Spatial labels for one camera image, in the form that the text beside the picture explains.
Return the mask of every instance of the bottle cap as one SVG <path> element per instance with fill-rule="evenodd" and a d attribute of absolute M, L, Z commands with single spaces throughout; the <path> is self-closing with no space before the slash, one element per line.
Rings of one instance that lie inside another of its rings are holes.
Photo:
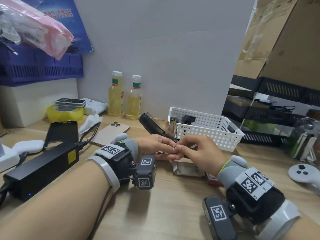
<path fill-rule="evenodd" d="M 113 71 L 112 75 L 113 76 L 122 76 L 122 72 Z"/>
<path fill-rule="evenodd" d="M 132 78 L 135 80 L 141 80 L 141 76 L 139 75 L 132 75 Z"/>

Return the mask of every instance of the pink plastic bag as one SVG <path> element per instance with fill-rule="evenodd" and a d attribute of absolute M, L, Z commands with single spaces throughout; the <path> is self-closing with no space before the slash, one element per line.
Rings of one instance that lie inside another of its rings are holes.
<path fill-rule="evenodd" d="M 22 42 L 58 60 L 73 41 L 72 33 L 62 23 L 20 0 L 0 0 L 0 10 L 11 21 Z"/>

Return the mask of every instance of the blue plastic crate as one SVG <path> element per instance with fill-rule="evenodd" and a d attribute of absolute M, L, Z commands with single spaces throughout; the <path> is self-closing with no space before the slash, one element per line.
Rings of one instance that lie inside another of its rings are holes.
<path fill-rule="evenodd" d="M 82 56 L 66 53 L 61 60 L 38 48 L 9 44 L 18 55 L 0 47 L 0 85 L 21 86 L 41 81 L 83 77 Z"/>

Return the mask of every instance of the blue poster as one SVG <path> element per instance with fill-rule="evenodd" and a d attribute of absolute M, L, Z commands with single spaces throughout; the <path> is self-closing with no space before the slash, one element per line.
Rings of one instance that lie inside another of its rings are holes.
<path fill-rule="evenodd" d="M 73 0 L 21 0 L 62 23 L 75 41 L 68 53 L 85 54 L 93 51 L 89 37 Z"/>

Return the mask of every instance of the white basket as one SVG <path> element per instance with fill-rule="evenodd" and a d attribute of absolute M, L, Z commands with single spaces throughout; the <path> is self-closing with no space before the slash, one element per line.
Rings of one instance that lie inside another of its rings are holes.
<path fill-rule="evenodd" d="M 184 115 L 195 116 L 195 122 L 192 122 L 192 125 L 177 123 L 178 139 L 181 139 L 187 134 L 206 135 L 210 137 L 221 150 L 233 152 L 241 141 L 241 138 L 245 135 L 234 123 L 221 115 L 171 107 L 168 121 L 170 121 L 170 116 L 177 116 L 178 120 L 181 121 Z"/>

